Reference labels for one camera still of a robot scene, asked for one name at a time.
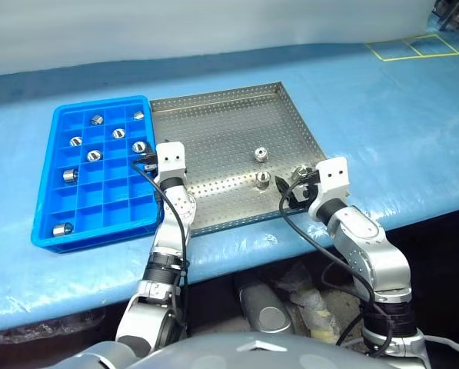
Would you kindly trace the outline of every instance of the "floor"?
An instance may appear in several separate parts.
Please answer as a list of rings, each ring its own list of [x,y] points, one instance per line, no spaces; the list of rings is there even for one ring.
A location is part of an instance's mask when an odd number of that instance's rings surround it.
[[[388,232],[390,241],[407,256],[412,270],[414,303],[419,328],[425,334],[449,337],[459,342],[459,211]],[[317,253],[268,264],[254,270],[273,286],[296,262],[302,262],[314,281],[326,260]],[[347,275],[335,271],[336,284],[349,283]],[[286,294],[277,291],[285,301]],[[355,302],[335,291],[323,289],[328,309],[342,327],[352,319]],[[106,308],[102,322],[87,331],[25,344],[0,344],[0,368],[28,369],[53,364],[100,340],[112,339],[124,304]],[[241,316],[232,275],[190,287],[192,334],[214,331],[244,331],[248,324]],[[433,368],[459,368],[459,355],[439,344],[429,344]]]

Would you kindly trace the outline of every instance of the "stainless steel tray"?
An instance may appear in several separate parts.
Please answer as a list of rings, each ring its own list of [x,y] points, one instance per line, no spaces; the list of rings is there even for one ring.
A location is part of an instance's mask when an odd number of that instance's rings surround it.
[[[274,177],[290,181],[299,165],[325,159],[282,83],[151,101],[157,142],[185,145],[188,191],[197,201],[192,234],[278,215]],[[254,150],[268,149],[258,163]],[[270,172],[269,187],[254,174]]]

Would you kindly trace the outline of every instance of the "white wall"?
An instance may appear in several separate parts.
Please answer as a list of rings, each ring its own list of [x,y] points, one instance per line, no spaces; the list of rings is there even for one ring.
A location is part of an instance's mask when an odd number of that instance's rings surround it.
[[[0,74],[424,33],[435,0],[0,0]]]

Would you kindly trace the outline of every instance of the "blue compartment tray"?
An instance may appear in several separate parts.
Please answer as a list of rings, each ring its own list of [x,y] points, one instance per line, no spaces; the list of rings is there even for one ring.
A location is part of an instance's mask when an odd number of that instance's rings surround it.
[[[155,150],[151,112],[143,96],[57,108],[38,193],[33,244],[63,252],[152,234],[158,211],[154,188],[130,167],[140,156],[133,149],[139,141]],[[89,161],[94,150],[101,159]],[[64,178],[65,171],[70,175]]]

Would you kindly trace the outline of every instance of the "metal nut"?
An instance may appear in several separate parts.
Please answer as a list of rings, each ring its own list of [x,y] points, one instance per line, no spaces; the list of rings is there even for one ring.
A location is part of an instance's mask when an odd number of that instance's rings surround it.
[[[91,124],[92,125],[102,125],[103,121],[105,121],[105,120],[99,114],[96,114],[94,117],[91,118]]]
[[[259,171],[255,176],[256,185],[260,189],[267,188],[270,184],[270,173],[267,171]]]
[[[134,142],[134,144],[131,146],[131,149],[136,154],[141,154],[142,152],[145,151],[146,148],[147,148],[147,145],[143,141]]]
[[[101,160],[102,154],[99,150],[90,150],[88,152],[88,161],[98,161]]]
[[[144,119],[144,113],[141,111],[136,111],[134,113],[134,120],[140,121],[141,119]]]
[[[257,159],[259,163],[263,163],[268,159],[268,150],[266,148],[257,148],[254,151],[254,158]]]
[[[123,128],[116,128],[112,134],[113,138],[118,140],[119,138],[123,138],[125,136],[125,130]]]
[[[57,224],[53,227],[53,237],[66,236],[74,231],[74,227],[70,223]]]
[[[65,183],[77,183],[78,170],[77,169],[67,169],[63,172],[63,181]]]
[[[82,137],[81,136],[75,136],[70,139],[68,142],[69,145],[71,146],[80,146],[82,145]]]
[[[308,169],[304,165],[299,165],[291,175],[291,180],[296,182],[299,179],[303,179],[308,175]]]

